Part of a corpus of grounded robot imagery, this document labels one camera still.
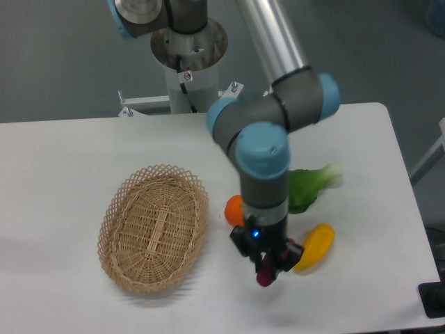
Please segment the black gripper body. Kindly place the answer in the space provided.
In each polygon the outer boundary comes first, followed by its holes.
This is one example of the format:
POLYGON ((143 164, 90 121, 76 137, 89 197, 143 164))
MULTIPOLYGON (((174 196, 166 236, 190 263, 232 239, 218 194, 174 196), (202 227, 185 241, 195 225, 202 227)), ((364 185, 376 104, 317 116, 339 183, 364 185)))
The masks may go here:
POLYGON ((303 247, 287 235, 288 219, 264 225, 255 215, 249 216, 244 226, 236 226, 230 238, 243 257, 254 263, 254 256, 265 253, 270 259, 282 261, 282 271, 290 271, 303 254, 303 247))

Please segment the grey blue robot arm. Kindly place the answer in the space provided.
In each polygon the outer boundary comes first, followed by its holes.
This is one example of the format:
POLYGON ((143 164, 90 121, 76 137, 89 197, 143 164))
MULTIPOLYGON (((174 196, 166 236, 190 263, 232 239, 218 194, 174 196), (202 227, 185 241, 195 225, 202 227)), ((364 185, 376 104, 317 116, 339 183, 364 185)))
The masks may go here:
POLYGON ((288 135, 334 115, 339 87, 316 74, 281 1, 239 1, 270 83, 266 96, 244 101, 229 88, 218 95, 213 71, 227 51, 225 30, 205 1, 109 1, 125 38, 150 35, 163 66, 173 113, 207 115, 212 139, 239 173, 244 224, 230 237, 269 286, 299 263, 303 247, 286 235, 289 214, 288 135))

